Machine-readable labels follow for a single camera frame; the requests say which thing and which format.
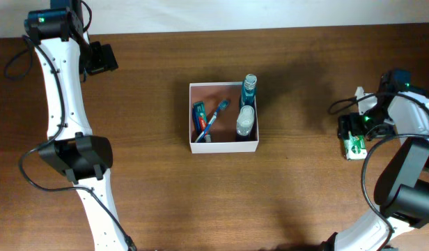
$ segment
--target bottle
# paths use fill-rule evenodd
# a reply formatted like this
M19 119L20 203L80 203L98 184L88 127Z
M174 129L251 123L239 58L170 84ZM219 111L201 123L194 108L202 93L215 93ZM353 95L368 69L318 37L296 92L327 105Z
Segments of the bottle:
M245 105L241 108L240 115L236 121L236 141L248 141L251 129L255 123L255 110L250 105Z
M242 82L240 108L245 105L254 106L256 95L256 82L258 79L253 74L248 74Z

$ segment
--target toothbrush head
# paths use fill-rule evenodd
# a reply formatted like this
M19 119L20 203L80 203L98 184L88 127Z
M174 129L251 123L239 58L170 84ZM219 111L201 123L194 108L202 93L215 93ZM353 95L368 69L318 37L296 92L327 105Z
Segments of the toothbrush head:
M230 104L229 100L222 100L222 102L219 103L219 108L221 111L224 111L228 105Z

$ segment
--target wood grain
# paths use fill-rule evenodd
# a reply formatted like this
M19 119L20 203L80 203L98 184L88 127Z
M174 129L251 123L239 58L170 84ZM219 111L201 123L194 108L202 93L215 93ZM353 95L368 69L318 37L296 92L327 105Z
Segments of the wood grain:
M95 135L114 150L112 190L120 221L141 249L259 250L315 245L368 209L361 162L347 162L330 103L375 91L394 67L429 90L429 24L92 36L110 43L120 68L82 84ZM20 82L3 78L24 48L0 39L0 250L92 250L74 192L47 194L16 168L45 139L47 105L38 60ZM27 59L15 65L23 71ZM260 144L255 153L192 155L190 82L258 76ZM369 192L399 144L382 147ZM41 185L68 185L36 157ZM429 250L429 226L392 241Z

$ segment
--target white box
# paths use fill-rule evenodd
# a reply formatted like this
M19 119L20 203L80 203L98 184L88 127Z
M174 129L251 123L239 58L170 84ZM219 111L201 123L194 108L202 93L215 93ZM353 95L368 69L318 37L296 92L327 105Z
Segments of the white box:
M189 85L189 145L192 153L245 153L254 152L259 143L258 113L255 99L255 123L251 132L251 141L236 142L236 119L240 113L239 104L242 82L197 83ZM210 128L213 143L193 143L197 138L194 128L193 103L203 101L207 120L215 112L219 103L231 99L230 105L218 113Z

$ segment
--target white wall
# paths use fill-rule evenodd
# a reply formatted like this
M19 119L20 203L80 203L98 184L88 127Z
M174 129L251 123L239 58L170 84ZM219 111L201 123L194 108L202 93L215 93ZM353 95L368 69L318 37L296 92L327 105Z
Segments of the white wall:
M429 0L86 0L91 34L429 22ZM0 37L49 0L0 0Z

